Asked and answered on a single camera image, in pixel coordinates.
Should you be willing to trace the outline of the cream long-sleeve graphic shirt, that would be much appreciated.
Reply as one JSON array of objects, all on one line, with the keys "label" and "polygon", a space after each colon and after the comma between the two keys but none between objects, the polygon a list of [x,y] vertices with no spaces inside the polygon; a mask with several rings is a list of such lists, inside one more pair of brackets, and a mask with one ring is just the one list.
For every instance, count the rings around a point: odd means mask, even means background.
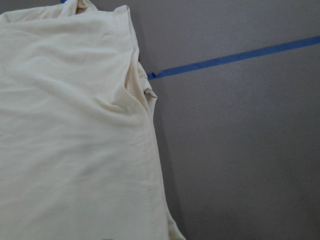
[{"label": "cream long-sleeve graphic shirt", "polygon": [[182,240],[127,5],[0,16],[0,237]]}]

